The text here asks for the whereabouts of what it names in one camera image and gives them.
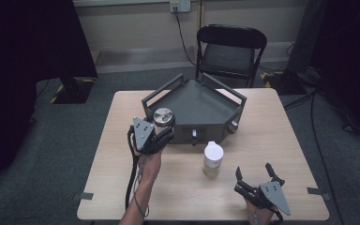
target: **carpeted floor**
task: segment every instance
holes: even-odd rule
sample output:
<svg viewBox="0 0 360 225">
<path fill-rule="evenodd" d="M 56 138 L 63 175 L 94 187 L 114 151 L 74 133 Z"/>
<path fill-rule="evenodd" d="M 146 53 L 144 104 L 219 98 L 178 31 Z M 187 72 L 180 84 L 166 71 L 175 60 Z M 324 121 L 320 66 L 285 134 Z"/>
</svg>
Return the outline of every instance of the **carpeted floor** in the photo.
<svg viewBox="0 0 360 225">
<path fill-rule="evenodd" d="M 278 63 L 263 65 L 268 68 L 281 66 Z M 7 170 L 0 172 L 0 224 L 90 224 L 90 221 L 77 218 L 79 200 L 73 196 L 83 192 L 114 93 L 154 90 L 179 73 L 192 78 L 195 68 L 99 74 L 88 101 L 79 105 L 50 104 L 60 85 L 58 80 L 51 80 L 37 99 L 33 116 L 36 122 L 30 126 L 18 156 Z M 259 79 L 261 73 L 259 70 L 255 87 L 263 87 Z M 243 85 L 235 80 L 224 82 L 231 87 Z M 37 90 L 41 91 L 44 86 L 45 82 L 40 82 Z M 300 97 L 282 96 L 280 99 L 286 105 Z M 311 98 L 290 108 L 288 117 L 320 190 L 329 193 L 332 184 L 344 224 L 360 224 L 360 136 L 342 129 L 344 116 L 323 94 L 317 94 L 313 102 L 312 117 Z M 329 176 L 314 140 L 311 118 Z M 335 202 L 325 202 L 330 213 L 327 221 L 285 221 L 284 224 L 340 224 Z M 150 224 L 190 222 L 152 221 Z"/>
</svg>

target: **person's arm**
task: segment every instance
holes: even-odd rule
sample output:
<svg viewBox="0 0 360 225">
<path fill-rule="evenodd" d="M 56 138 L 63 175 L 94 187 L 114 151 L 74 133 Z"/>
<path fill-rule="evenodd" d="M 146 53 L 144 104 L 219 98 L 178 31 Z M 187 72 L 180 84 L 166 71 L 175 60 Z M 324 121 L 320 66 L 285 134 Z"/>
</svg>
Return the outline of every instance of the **person's arm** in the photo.
<svg viewBox="0 0 360 225">
<path fill-rule="evenodd" d="M 151 156 L 142 155 L 140 157 L 139 165 L 142 165 L 142 178 L 119 224 L 143 224 L 145 211 L 160 170 L 162 150 Z"/>
<path fill-rule="evenodd" d="M 266 208 L 260 209 L 250 201 L 247 202 L 247 217 L 249 218 L 250 225 L 269 225 L 274 212 Z"/>
</svg>

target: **table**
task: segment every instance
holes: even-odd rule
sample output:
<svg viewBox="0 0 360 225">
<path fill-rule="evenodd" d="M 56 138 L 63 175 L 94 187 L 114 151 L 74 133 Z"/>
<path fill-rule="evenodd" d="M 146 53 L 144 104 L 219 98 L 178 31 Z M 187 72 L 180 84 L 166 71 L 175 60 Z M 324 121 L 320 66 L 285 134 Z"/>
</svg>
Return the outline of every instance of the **table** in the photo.
<svg viewBox="0 0 360 225">
<path fill-rule="evenodd" d="M 289 119 L 274 89 L 235 89 L 247 97 L 239 129 L 220 145 L 224 157 L 216 178 L 203 173 L 205 144 L 169 144 L 149 203 L 147 220 L 247 220 L 246 203 L 233 188 L 240 166 L 244 181 L 256 187 L 271 180 L 269 162 L 286 181 L 283 191 L 292 214 L 285 220 L 326 220 L 328 210 L 316 188 Z M 132 117 L 144 118 L 142 99 L 152 91 L 121 91 L 112 106 L 84 189 L 94 193 L 81 200 L 80 219 L 120 219 L 132 159 L 127 132 Z"/>
</svg>

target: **wall socket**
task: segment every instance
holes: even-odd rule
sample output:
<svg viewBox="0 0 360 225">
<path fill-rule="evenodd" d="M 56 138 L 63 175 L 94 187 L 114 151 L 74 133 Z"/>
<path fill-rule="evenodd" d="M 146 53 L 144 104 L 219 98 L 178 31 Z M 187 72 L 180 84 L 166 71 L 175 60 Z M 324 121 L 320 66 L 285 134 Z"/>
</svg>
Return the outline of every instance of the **wall socket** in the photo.
<svg viewBox="0 0 360 225">
<path fill-rule="evenodd" d="M 190 12 L 191 1 L 189 0 L 171 1 L 169 3 L 169 7 L 170 7 L 170 12 L 174 12 L 173 8 L 177 8 L 177 12 Z"/>
</svg>

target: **silver lid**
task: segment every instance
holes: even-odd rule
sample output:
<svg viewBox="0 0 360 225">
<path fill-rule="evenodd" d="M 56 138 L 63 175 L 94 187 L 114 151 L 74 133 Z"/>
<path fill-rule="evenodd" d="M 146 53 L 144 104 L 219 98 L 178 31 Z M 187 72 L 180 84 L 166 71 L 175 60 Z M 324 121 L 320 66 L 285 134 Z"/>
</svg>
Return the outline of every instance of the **silver lid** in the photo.
<svg viewBox="0 0 360 225">
<path fill-rule="evenodd" d="M 158 127 L 167 127 L 173 120 L 173 113 L 167 108 L 159 108 L 154 112 L 154 122 Z"/>
</svg>

